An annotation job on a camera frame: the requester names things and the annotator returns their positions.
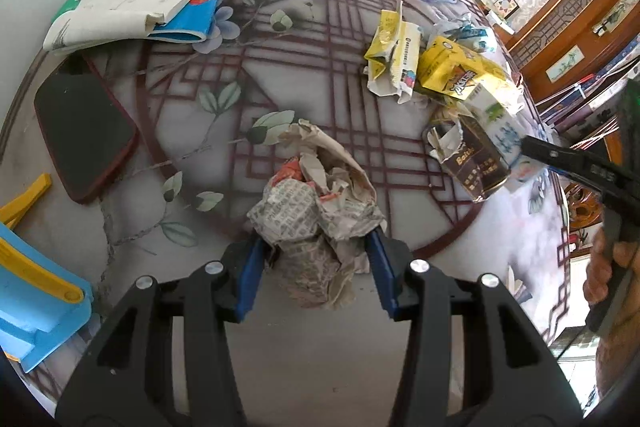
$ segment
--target silver screw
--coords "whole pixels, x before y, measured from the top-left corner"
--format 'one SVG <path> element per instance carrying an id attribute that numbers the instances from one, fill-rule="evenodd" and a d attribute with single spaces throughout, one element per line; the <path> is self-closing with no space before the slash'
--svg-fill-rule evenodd
<path id="1" fill-rule="evenodd" d="M 151 279 L 148 275 L 143 275 L 136 281 L 136 286 L 141 290 L 146 290 L 147 288 L 151 288 L 153 286 L 154 280 Z"/>
<path id="2" fill-rule="evenodd" d="M 220 261 L 211 261 L 211 263 L 207 263 L 207 265 L 204 267 L 204 271 L 209 275 L 220 273 L 223 269 L 225 269 L 225 266 L 220 263 Z"/>
<path id="3" fill-rule="evenodd" d="M 413 261 L 411 261 L 409 266 L 413 271 L 418 273 L 424 273 L 429 269 L 429 263 L 427 263 L 427 261 L 425 261 L 424 259 L 414 259 Z"/>
<path id="4" fill-rule="evenodd" d="M 492 273 L 485 273 L 480 280 L 482 281 L 482 284 L 488 288 L 495 288 L 500 284 L 500 279 Z"/>

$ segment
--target crumpled newspaper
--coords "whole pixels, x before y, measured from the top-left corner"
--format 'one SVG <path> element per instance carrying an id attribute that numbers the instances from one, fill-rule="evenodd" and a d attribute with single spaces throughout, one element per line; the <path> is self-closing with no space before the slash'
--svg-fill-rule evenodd
<path id="1" fill-rule="evenodd" d="M 386 220 L 365 171 L 337 141 L 300 120 L 280 135 L 295 146 L 247 216 L 279 249 L 273 272 L 306 308 L 353 302 L 354 273 L 369 270 L 364 236 Z"/>

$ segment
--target red-edged black pad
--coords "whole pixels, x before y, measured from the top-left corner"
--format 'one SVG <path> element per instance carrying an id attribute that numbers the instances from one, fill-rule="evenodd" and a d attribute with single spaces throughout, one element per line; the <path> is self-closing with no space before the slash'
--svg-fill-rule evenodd
<path id="1" fill-rule="evenodd" d="M 67 194 L 78 203 L 92 201 L 137 144 L 135 123 L 94 74 L 52 74 L 34 106 Z"/>

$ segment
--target table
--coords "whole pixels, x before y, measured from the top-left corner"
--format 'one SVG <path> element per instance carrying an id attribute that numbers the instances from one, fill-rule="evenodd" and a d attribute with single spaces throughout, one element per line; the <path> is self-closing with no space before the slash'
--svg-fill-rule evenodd
<path id="1" fill-rule="evenodd" d="M 425 29 L 467 13 L 484 20 L 472 0 L 403 1 L 405 19 Z M 54 176 L 54 187 L 30 210 L 18 235 L 89 280 L 94 309 L 105 314 L 140 275 L 184 277 L 246 235 L 245 213 L 287 151 L 243 137 L 260 116 L 292 109 L 335 137 L 364 167 L 388 233 L 406 241 L 416 257 L 464 279 L 487 271 L 504 279 L 513 266 L 533 295 L 524 309 L 551 340 L 566 313 L 570 286 L 558 180 L 552 174 L 542 191 L 501 189 L 484 204 L 469 201 L 425 152 L 421 133 L 428 108 L 398 105 L 366 89 L 362 55 L 380 10 L 395 6 L 396 0 L 222 0 L 220 20 L 229 15 L 226 22 L 235 26 L 227 25 L 225 35 L 234 38 L 208 55 L 186 44 L 150 41 L 88 50 L 92 69 L 137 123 L 142 145 L 94 204 L 72 203 Z M 498 55 L 520 81 L 506 52 Z M 0 136 L 0 201 L 41 172 L 54 174 L 33 97 L 59 63 L 40 54 L 14 101 L 5 126 L 10 132 Z M 207 112 L 199 93 L 219 94 L 231 85 L 237 98 L 229 109 L 217 116 Z M 165 207 L 162 184 L 178 170 L 182 191 Z M 223 197 L 210 212 L 195 209 L 204 190 Z M 529 214 L 531 194 L 539 192 L 540 210 Z M 160 224 L 169 218 L 171 227 Z M 349 308 L 305 311 L 264 277 L 245 324 L 228 328 L 250 419 L 281 426 L 386 425 L 408 325 L 389 322 L 370 276 L 357 276 L 354 289 L 357 300 Z M 30 378 L 40 378 L 37 385 L 55 399 L 90 336 L 89 328 L 81 330 Z"/>

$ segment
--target blue flower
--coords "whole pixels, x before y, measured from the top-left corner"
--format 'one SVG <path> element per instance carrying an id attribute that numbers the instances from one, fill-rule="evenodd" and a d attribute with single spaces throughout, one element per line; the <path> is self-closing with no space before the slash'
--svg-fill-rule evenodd
<path id="1" fill-rule="evenodd" d="M 240 28 L 235 22 L 229 20 L 233 14 L 234 9 L 231 6 L 218 8 L 213 17 L 207 40 L 194 43 L 193 49 L 206 55 L 218 49 L 222 45 L 222 39 L 228 41 L 237 39 L 240 35 Z"/>

